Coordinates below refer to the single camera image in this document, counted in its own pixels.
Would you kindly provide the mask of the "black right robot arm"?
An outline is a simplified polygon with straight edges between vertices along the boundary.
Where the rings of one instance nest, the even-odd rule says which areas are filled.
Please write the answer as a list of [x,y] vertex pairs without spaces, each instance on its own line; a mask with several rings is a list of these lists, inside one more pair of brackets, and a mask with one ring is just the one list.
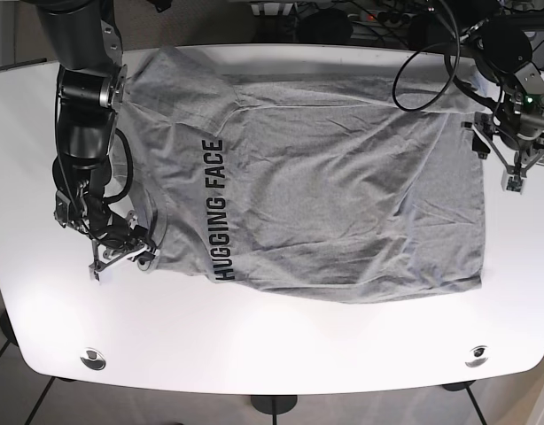
[[128,138],[117,128],[126,83],[123,46],[111,1],[35,1],[59,62],[54,96],[52,165],[56,222],[92,243],[91,276],[124,260],[147,269],[158,250],[134,212],[111,206],[132,188]]

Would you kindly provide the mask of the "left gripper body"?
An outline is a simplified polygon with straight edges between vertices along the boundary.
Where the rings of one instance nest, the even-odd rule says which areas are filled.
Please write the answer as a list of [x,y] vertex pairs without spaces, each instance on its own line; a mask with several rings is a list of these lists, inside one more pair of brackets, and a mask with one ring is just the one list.
[[523,194],[528,174],[534,167],[544,166],[544,133],[534,140],[518,139],[495,124],[492,114],[481,112],[461,127],[471,132],[471,149],[479,159],[496,157],[500,161],[504,191]]

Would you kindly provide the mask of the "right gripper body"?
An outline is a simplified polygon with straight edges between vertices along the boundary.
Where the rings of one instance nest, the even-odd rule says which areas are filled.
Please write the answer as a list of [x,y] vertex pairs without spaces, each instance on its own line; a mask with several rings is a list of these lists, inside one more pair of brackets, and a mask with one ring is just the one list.
[[93,236],[93,261],[89,265],[89,277],[100,281],[102,275],[125,261],[136,263],[140,270],[147,270],[159,255],[151,231],[138,223],[138,215],[130,210],[125,218],[115,213],[107,226]]

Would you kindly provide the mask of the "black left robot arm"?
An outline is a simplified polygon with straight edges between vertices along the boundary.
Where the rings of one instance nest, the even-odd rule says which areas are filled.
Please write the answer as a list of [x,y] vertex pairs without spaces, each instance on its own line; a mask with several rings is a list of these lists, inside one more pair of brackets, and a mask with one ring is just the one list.
[[[488,109],[466,128],[472,149],[485,159],[499,150],[500,137],[515,156],[505,163],[502,187],[522,191],[528,172],[544,165],[544,80],[533,62],[529,33],[544,31],[544,8],[515,12],[499,1],[430,1],[416,4],[408,23],[408,47],[415,54],[442,54],[447,86]],[[483,97],[458,75],[462,56],[472,58],[480,74],[497,85],[497,98]]]

